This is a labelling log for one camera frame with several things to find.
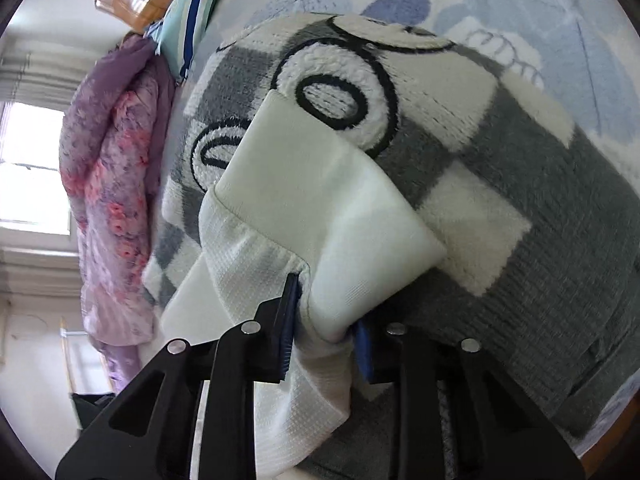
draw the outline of gray and white checkered blanket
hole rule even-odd
[[[640,367],[640,200],[516,73],[416,28],[299,14],[223,44],[192,84],[145,271],[159,306],[200,253],[205,190],[275,88],[372,156],[447,246],[392,298],[398,320],[480,340],[576,437]],[[390,394],[354,392],[352,409],[303,465],[386,478]]]

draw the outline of teal fabric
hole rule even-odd
[[[193,53],[207,28],[215,0],[173,0],[164,18],[147,31],[158,44],[178,83],[189,73]]]

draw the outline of white wall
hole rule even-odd
[[[68,395],[60,318],[65,317],[69,330],[82,330],[79,301],[41,298],[15,303],[4,332],[0,408],[29,453],[53,478],[58,462],[78,436]],[[69,343],[76,390],[108,391],[98,352],[84,336],[70,337]]]
[[[125,23],[95,9],[94,0],[24,0],[7,34],[104,54],[128,30]]]

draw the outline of white cloth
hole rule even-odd
[[[206,193],[199,223],[203,252],[162,316],[165,338],[218,338],[299,274],[287,379],[255,385],[257,474],[275,476],[348,417],[348,327],[445,250],[367,155],[276,91]]]

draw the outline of silver screw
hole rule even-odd
[[[187,348],[187,343],[185,343],[182,339],[174,339],[167,346],[166,350],[169,354],[181,354],[184,352],[184,349]]]
[[[470,354],[475,354],[479,349],[482,348],[479,341],[475,339],[463,339],[462,343],[460,343],[460,348],[462,348],[465,352],[469,352]]]
[[[406,327],[402,323],[389,323],[386,326],[386,333],[391,335],[406,334]]]
[[[255,334],[260,332],[261,328],[260,323],[257,321],[247,321],[246,323],[242,323],[240,330],[245,334]]]

